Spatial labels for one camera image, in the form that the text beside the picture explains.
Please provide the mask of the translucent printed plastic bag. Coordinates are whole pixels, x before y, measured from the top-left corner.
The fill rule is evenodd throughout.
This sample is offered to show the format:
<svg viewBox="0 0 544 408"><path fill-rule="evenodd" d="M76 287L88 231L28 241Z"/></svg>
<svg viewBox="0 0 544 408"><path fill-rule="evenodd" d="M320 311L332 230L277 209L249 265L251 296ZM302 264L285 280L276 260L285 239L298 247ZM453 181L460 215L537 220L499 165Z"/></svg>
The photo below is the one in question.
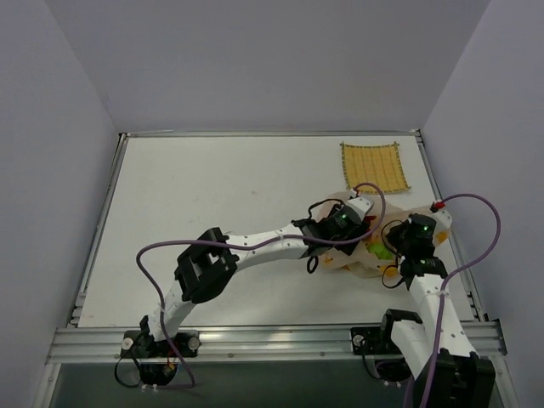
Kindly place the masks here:
<svg viewBox="0 0 544 408"><path fill-rule="evenodd" d="M432 243L436 248L449 238L453 219L444 207L432 212L429 206L403 209L386 201L384 220L369 238L361 241L350 255L335 248L328 250L319 256L320 266L328 269L347 269L361 278L383 274L394 276L398 272L394 266L395 256L386 248L383 238L392 227L406 221L411 213L420 213L435 219Z"/></svg>

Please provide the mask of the green fake apple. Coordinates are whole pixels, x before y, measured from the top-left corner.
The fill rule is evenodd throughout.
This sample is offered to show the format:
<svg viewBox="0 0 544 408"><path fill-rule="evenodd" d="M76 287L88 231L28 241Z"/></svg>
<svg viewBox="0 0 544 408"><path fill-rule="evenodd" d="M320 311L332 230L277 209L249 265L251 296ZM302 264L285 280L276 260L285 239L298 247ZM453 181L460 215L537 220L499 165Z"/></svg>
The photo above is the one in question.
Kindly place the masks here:
<svg viewBox="0 0 544 408"><path fill-rule="evenodd" d="M366 246L367 251L380 260L392 260L394 254L381 242L372 242Z"/></svg>

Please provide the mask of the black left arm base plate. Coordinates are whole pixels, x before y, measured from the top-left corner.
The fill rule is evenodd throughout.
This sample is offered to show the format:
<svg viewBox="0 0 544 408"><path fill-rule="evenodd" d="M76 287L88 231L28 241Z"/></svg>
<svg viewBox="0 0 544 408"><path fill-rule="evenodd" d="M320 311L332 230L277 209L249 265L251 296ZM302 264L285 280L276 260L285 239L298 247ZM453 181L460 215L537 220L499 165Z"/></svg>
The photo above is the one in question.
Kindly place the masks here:
<svg viewBox="0 0 544 408"><path fill-rule="evenodd" d="M172 337L172 342L183 357L196 357L201 341L196 331L182 331ZM138 359L166 358L176 354L167 340L155 342L142 331L126 331L121 345L121 357L133 354Z"/></svg>

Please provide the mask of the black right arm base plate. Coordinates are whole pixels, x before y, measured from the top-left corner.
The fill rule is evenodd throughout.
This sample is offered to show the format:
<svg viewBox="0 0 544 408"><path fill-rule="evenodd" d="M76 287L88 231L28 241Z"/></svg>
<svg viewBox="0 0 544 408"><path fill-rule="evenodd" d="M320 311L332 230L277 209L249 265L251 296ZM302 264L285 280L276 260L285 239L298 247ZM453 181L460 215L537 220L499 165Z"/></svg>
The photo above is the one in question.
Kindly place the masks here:
<svg viewBox="0 0 544 408"><path fill-rule="evenodd" d="M352 352L355 355L393 355L400 350L390 334L380 326L355 326L350 329Z"/></svg>

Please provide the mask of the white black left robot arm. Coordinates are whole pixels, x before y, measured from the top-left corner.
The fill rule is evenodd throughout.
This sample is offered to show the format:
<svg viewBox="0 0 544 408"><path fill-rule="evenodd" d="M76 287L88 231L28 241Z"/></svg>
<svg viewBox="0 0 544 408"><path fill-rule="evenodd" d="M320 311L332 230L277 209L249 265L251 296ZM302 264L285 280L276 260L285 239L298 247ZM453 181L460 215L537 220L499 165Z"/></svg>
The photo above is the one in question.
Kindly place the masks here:
<svg viewBox="0 0 544 408"><path fill-rule="evenodd" d="M207 230L178 256L169 292L161 296L156 311L140 321L144 332L141 347L152 356L164 355L192 309L219 296L241 270L307 258L307 270L312 273L317 258L332 248L352 252L368 236L367 214L372 208L370 201L361 197L335 200L320 220L293 220L282 228L254 235L227 235L218 227Z"/></svg>

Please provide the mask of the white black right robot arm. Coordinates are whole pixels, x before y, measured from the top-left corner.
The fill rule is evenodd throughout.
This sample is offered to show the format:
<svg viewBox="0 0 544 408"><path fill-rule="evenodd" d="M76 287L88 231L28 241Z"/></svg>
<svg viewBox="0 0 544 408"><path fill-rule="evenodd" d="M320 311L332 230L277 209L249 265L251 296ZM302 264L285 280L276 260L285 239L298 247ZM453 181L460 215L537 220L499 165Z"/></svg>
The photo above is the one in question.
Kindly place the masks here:
<svg viewBox="0 0 544 408"><path fill-rule="evenodd" d="M412 213L386 234L417 310L388 310L377 340L404 357L411 372L413 406L486 407L495 368L471 344L445 287L445 265L434 254L436 228L450 224L444 212Z"/></svg>

